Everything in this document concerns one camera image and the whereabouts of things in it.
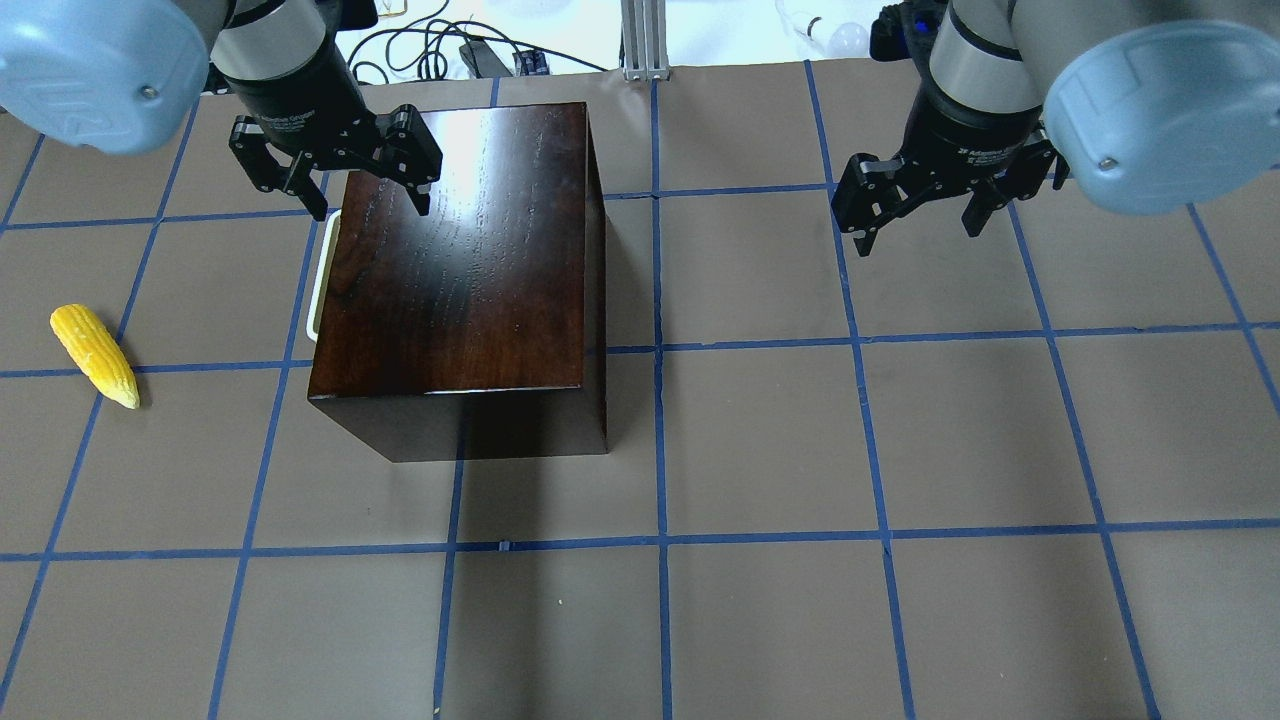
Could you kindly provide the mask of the black gripper near corn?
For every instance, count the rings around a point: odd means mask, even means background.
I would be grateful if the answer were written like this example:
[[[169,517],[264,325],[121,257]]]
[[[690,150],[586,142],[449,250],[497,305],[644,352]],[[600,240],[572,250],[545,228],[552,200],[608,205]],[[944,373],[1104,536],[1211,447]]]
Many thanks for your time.
[[[403,187],[426,217],[443,151],[412,104],[376,115],[335,45],[320,46],[297,68],[264,77],[229,70],[228,85],[247,110],[237,117],[229,149],[253,187],[298,200],[316,222],[328,202],[316,167],[352,167]]]

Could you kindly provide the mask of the grey robot arm near corn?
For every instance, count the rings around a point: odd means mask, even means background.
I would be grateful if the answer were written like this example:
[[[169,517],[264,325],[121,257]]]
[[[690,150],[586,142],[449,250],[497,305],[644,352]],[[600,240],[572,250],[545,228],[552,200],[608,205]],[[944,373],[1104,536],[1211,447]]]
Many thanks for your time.
[[[314,172],[361,170],[426,215],[440,147],[417,108],[370,111],[337,45],[376,20],[372,1],[5,1],[3,108],[59,142],[136,155],[216,77],[244,105],[228,145],[257,191],[320,220]]]

